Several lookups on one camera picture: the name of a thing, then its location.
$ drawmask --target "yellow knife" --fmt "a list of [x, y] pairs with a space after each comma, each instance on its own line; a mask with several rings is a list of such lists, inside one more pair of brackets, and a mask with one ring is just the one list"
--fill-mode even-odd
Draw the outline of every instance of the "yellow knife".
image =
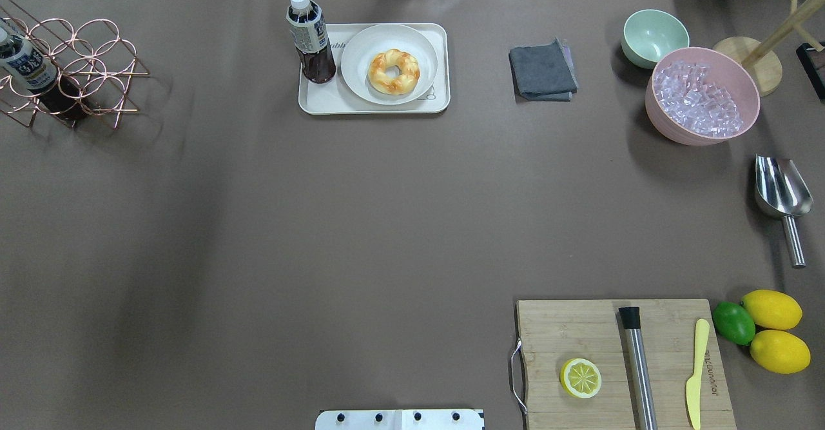
[[703, 318], [696, 321], [696, 331], [693, 339], [693, 375], [684, 384], [684, 397], [687, 400], [687, 415], [694, 430], [701, 428], [699, 421], [699, 390], [702, 387], [702, 369], [704, 352], [708, 347], [710, 324]]

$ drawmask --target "dark liquid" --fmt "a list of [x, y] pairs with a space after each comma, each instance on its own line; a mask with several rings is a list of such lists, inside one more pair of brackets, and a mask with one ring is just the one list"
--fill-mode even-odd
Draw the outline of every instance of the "dark liquid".
[[[318, 17], [318, 5], [312, 3], [312, 9], [309, 13], [299, 14], [292, 8], [289, 8], [289, 18], [298, 23], [305, 23], [313, 21]], [[335, 75], [335, 59], [333, 58], [333, 51], [329, 49], [329, 40], [327, 39], [327, 46], [318, 53], [304, 53], [298, 48], [298, 56], [301, 58], [301, 72], [304, 77], [309, 79], [312, 83], [327, 83]]]
[[80, 96], [80, 89], [77, 88], [70, 80], [60, 78], [60, 87], [58, 84], [53, 84], [49, 90], [42, 93], [33, 93], [37, 95], [38, 100], [43, 103], [47, 111], [55, 113], [54, 116], [63, 121], [74, 122], [86, 118], [86, 111], [80, 107], [81, 100], [73, 100], [68, 96]]
[[333, 51], [329, 49], [329, 45], [324, 47], [318, 53], [304, 53], [298, 48], [298, 56], [301, 58], [301, 71], [304, 77], [313, 83], [327, 83], [335, 75], [335, 60], [333, 59]]

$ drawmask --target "cutting board handle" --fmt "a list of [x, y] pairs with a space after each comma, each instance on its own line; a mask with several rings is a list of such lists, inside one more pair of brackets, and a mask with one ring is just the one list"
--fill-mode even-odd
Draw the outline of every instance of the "cutting board handle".
[[518, 354], [519, 351], [521, 351], [521, 338], [516, 339], [516, 347], [513, 348], [513, 354], [510, 354], [510, 388], [513, 390], [513, 396], [516, 397], [519, 407], [521, 407], [521, 413], [527, 415], [527, 405], [524, 404], [524, 401], [521, 400], [518, 392], [516, 392], [516, 374], [514, 371], [515, 367], [513, 367], [513, 362], [515, 362], [516, 354]]

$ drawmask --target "wooden disc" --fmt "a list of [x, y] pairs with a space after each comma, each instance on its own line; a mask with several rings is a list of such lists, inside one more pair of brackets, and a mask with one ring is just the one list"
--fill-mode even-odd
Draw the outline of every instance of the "wooden disc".
[[[749, 37], [730, 37], [716, 43], [713, 50], [741, 63], [758, 46], [759, 40], [749, 39]], [[751, 68], [745, 69], [757, 84], [760, 96], [771, 95], [782, 80], [782, 63], [773, 51], [766, 54]]]

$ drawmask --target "cutting board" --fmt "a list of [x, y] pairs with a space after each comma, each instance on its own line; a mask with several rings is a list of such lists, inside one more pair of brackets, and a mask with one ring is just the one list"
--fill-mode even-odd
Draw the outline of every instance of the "cutting board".
[[[527, 430], [634, 430], [636, 396], [618, 309], [639, 306], [642, 338], [660, 429], [691, 430], [684, 383], [693, 373], [696, 320], [710, 318], [707, 300], [520, 300], [516, 306], [525, 375]], [[583, 400], [559, 383], [568, 359], [595, 363], [603, 383]], [[719, 343], [713, 327], [704, 357], [702, 430], [735, 429]]]

